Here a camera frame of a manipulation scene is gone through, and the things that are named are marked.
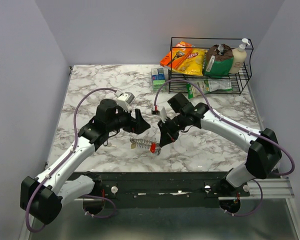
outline white wall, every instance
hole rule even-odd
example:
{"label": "white wall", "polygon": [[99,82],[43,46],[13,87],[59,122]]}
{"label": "white wall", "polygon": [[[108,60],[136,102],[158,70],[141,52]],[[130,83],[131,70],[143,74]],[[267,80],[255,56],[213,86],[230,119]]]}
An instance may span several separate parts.
{"label": "white wall", "polygon": [[[250,86],[264,125],[295,159],[290,176],[300,214],[300,0],[286,0],[253,57]],[[280,170],[290,169],[286,156]]]}
{"label": "white wall", "polygon": [[0,0],[0,240],[19,237],[20,185],[44,169],[69,67],[33,0]]}
{"label": "white wall", "polygon": [[71,64],[155,64],[170,37],[251,38],[284,0],[35,0]]}

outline marble countertop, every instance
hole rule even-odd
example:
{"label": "marble countertop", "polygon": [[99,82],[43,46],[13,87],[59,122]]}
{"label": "marble countertop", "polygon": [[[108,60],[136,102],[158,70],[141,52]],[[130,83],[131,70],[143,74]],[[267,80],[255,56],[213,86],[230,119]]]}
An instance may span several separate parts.
{"label": "marble countertop", "polygon": [[[160,140],[157,126],[159,116],[151,115],[155,92],[151,86],[151,69],[159,65],[75,65],[67,89],[57,131],[54,137],[48,165],[54,163],[74,140],[73,113],[78,102],[91,90],[108,87],[131,92],[135,99],[131,104],[139,108],[151,128],[141,135],[121,131],[109,140],[112,146],[102,146],[88,157],[76,171],[97,172],[190,172],[228,171],[245,161],[247,154],[223,137],[192,127],[188,133],[180,133],[178,140],[162,148],[160,155],[144,148],[131,149],[130,137]],[[167,115],[175,114],[167,100],[173,94],[161,92],[158,105],[165,106]],[[241,95],[208,94],[212,107],[226,117],[252,128],[259,128],[255,109],[248,88]],[[96,107],[104,98],[114,99],[109,91],[96,92],[81,105],[77,115],[80,129],[96,113]],[[194,98],[195,105],[203,98]]]}

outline pump bottle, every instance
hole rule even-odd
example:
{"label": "pump bottle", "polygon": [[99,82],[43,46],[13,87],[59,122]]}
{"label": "pump bottle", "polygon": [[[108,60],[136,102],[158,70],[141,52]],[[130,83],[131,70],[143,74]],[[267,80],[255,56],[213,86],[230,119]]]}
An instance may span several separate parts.
{"label": "pump bottle", "polygon": [[239,47],[232,50],[233,64],[229,71],[230,74],[237,74],[241,66],[244,64],[247,57],[247,52],[245,51],[247,44],[250,46],[249,40],[247,38],[243,38]]}

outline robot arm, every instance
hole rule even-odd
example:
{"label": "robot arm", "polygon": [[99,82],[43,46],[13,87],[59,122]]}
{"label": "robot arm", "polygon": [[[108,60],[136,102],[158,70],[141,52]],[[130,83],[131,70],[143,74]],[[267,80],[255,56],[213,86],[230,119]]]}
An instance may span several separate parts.
{"label": "robot arm", "polygon": [[[130,103],[134,99],[132,93],[126,92],[116,101],[103,99],[96,109],[95,116],[83,126],[78,133],[77,146],[74,143],[48,169],[36,178],[26,177],[21,184],[20,206],[26,210],[30,197],[35,189],[43,183],[35,195],[30,214],[44,224],[51,223],[59,214],[62,206],[72,200],[101,189],[101,179],[98,175],[87,172],[76,180],[65,184],[77,167],[98,148],[108,141],[109,133],[125,132],[141,134],[150,128],[143,119],[139,109],[135,109],[135,118],[131,116]],[[50,173],[67,155],[70,157],[54,173]]]}
{"label": "robot arm", "polygon": [[[193,106],[181,93],[168,100],[177,116],[173,119],[161,115],[158,123],[160,128],[160,147],[175,142],[179,137],[179,131],[187,126],[195,126],[199,129],[212,131],[227,140],[233,142],[247,154],[246,162],[231,169],[220,182],[220,190],[232,192],[243,183],[254,178],[265,179],[282,157],[281,151],[267,141],[243,132],[230,124],[220,120],[202,102]],[[217,112],[222,119],[246,128],[249,132],[258,133],[274,142],[278,142],[275,133],[266,128],[264,131],[249,128],[237,123]]]}

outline spring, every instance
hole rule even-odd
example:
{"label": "spring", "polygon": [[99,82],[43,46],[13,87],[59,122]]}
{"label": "spring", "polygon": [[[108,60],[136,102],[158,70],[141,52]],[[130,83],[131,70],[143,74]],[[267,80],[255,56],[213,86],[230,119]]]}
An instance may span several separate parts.
{"label": "spring", "polygon": [[158,143],[156,143],[154,141],[149,141],[149,140],[145,140],[142,138],[131,137],[130,142],[131,142],[131,148],[132,148],[133,144],[135,144],[135,147],[142,148],[142,149],[148,149],[149,151],[151,150],[151,146],[153,144],[155,144],[155,149],[154,149],[153,153],[159,155],[161,152],[161,147],[159,146]]}

